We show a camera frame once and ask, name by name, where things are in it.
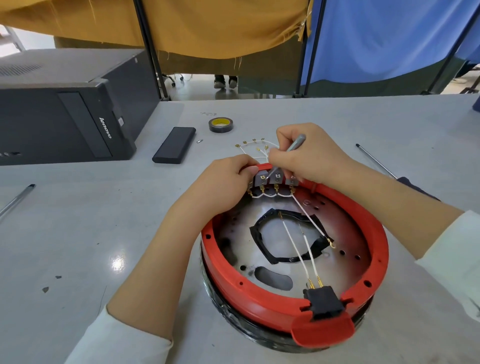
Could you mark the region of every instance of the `right hand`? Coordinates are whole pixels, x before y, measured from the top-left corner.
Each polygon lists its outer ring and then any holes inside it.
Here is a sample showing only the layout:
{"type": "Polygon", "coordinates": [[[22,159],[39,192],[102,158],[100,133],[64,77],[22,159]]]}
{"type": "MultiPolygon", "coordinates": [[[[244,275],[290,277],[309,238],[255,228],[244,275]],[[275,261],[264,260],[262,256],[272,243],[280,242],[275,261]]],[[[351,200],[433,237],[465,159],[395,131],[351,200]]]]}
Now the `right hand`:
{"type": "Polygon", "coordinates": [[[269,162],[283,169],[285,177],[292,173],[300,181],[307,179],[335,187],[335,180],[355,161],[350,158],[320,126],[286,125],[276,130],[280,149],[272,148],[269,162]],[[305,142],[296,150],[285,152],[293,141],[305,134],[305,142]]]}

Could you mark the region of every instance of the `screwdriver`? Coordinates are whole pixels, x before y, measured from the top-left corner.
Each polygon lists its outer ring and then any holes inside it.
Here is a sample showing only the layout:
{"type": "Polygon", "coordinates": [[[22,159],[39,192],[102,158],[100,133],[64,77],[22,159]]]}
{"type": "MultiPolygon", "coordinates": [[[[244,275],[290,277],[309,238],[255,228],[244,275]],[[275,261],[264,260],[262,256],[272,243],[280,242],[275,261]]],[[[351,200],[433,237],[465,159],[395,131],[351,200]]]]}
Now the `screwdriver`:
{"type": "MultiPolygon", "coordinates": [[[[287,152],[290,152],[292,150],[297,149],[300,145],[303,144],[303,142],[307,139],[307,136],[305,134],[300,134],[292,143],[290,147],[286,150],[287,152]]],[[[272,174],[274,174],[278,170],[278,167],[273,167],[270,173],[267,175],[266,179],[269,179],[272,174]]]]}
{"type": "Polygon", "coordinates": [[[360,144],[355,144],[357,146],[358,149],[362,150],[366,155],[368,155],[370,158],[372,158],[380,167],[382,167],[385,171],[388,172],[388,174],[390,174],[393,178],[395,178],[397,181],[399,181],[400,183],[404,184],[405,186],[408,186],[412,189],[414,189],[415,191],[418,191],[424,195],[427,195],[431,198],[434,198],[435,200],[438,200],[438,198],[436,198],[435,196],[432,196],[431,194],[428,194],[426,193],[424,190],[422,190],[420,187],[417,187],[415,186],[414,184],[412,184],[410,182],[410,180],[407,178],[407,177],[400,177],[400,178],[397,178],[396,175],[394,175],[387,167],[385,167],[382,163],[380,163],[373,155],[371,155],[369,152],[367,152],[360,144]]]}

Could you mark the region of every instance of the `gray table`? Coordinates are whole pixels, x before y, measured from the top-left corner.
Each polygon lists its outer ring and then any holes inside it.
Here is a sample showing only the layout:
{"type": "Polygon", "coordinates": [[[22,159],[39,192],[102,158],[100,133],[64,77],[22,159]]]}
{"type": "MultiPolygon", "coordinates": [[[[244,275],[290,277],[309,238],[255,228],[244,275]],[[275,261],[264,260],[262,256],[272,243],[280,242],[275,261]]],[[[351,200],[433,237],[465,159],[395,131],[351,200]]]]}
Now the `gray table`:
{"type": "MultiPolygon", "coordinates": [[[[398,176],[462,209],[480,211],[477,96],[273,99],[161,103],[130,161],[0,167],[0,206],[37,188],[0,221],[1,362],[62,363],[127,277],[170,205],[215,158],[275,128],[311,121],[353,158],[375,167],[360,143],[398,176]],[[216,113],[234,120],[213,134],[216,113]],[[179,166],[151,161],[173,126],[197,128],[179,166]]],[[[324,352],[260,347],[218,314],[194,247],[169,363],[480,363],[480,324],[388,234],[390,264],[363,326],[324,352]]]]}

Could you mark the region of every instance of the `black electrical tape roll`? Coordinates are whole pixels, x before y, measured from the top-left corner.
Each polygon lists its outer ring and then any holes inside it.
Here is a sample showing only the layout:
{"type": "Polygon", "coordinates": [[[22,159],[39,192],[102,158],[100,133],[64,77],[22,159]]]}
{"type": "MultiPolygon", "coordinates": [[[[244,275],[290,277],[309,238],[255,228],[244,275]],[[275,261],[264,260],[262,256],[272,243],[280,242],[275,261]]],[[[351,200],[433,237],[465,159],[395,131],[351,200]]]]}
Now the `black electrical tape roll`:
{"type": "Polygon", "coordinates": [[[229,118],[213,118],[208,122],[208,128],[214,133],[227,133],[233,129],[233,120],[229,118]]]}

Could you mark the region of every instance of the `person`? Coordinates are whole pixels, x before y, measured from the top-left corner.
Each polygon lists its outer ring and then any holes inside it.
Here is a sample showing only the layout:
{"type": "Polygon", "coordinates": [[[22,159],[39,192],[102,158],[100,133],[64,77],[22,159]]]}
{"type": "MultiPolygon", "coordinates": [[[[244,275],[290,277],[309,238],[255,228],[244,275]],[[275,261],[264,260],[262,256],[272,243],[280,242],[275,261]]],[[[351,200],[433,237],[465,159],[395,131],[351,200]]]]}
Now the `person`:
{"type": "MultiPolygon", "coordinates": [[[[425,196],[350,158],[315,124],[277,130],[270,161],[286,177],[323,183],[370,211],[480,321],[480,216],[425,196]],[[285,150],[299,134],[300,148],[285,150]]],[[[236,205],[257,173],[248,155],[214,161],[168,210],[144,255],[66,363],[163,363],[193,243],[236,205]],[[223,188],[206,194],[212,181],[223,188]]]]}
{"type": "MultiPolygon", "coordinates": [[[[230,88],[235,88],[237,87],[238,83],[238,77],[237,76],[228,76],[228,86],[230,88]]],[[[213,83],[214,88],[225,88],[225,77],[222,74],[216,74],[215,75],[215,80],[213,83]]]]}

